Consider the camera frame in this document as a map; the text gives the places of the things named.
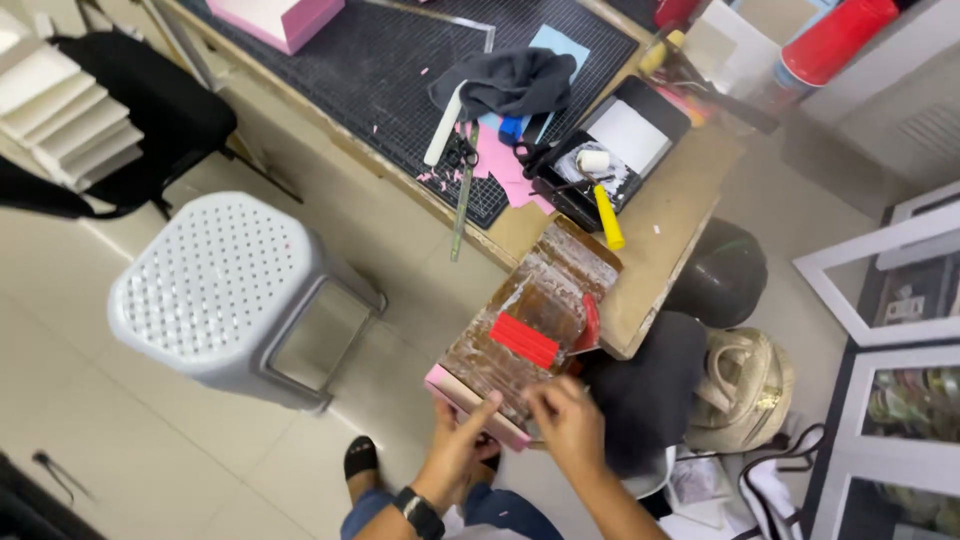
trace small pink paper piece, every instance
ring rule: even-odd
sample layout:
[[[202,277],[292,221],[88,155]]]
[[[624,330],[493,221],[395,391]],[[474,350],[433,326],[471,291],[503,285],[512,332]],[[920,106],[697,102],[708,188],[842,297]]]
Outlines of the small pink paper piece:
[[[518,209],[533,201],[543,213],[553,213],[554,207],[541,195],[530,195],[534,190],[533,181],[523,178],[523,165],[514,156],[514,149],[499,141],[496,130],[480,124],[480,137],[477,139],[479,160],[473,170],[476,178],[487,178],[493,173],[496,181],[507,192],[510,206]]]

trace yellow handle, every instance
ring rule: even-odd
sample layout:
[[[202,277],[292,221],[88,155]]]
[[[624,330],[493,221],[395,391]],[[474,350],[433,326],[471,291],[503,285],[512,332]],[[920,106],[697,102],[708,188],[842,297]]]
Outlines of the yellow handle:
[[[607,247],[612,250],[618,250],[627,244],[623,239],[623,233],[620,232],[620,224],[616,222],[616,214],[613,213],[613,205],[610,204],[610,197],[607,196],[607,190],[602,185],[593,187],[593,195],[597,198],[597,209],[600,210],[600,221],[603,222],[603,232],[607,235]]]

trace black watch strap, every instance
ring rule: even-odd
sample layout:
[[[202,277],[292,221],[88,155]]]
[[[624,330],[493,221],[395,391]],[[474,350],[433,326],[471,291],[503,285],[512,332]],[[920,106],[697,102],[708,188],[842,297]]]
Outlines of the black watch strap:
[[[403,514],[403,517],[407,518],[417,532],[417,536],[423,540],[440,540],[444,537],[446,528],[443,520],[437,515],[433,506],[410,489],[410,486],[400,490],[394,498],[394,506]]]

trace white plastic stool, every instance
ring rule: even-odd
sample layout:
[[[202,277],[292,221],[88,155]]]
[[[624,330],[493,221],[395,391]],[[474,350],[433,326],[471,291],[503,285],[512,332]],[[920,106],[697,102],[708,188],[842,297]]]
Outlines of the white plastic stool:
[[[207,386],[323,410],[387,299],[289,215],[239,192],[186,206],[110,290],[121,341]]]

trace glass cabinet door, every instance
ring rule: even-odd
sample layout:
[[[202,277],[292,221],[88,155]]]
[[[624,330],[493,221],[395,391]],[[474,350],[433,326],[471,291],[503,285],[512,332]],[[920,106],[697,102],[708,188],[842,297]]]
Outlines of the glass cabinet door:
[[[960,540],[960,347],[857,356],[813,538]]]

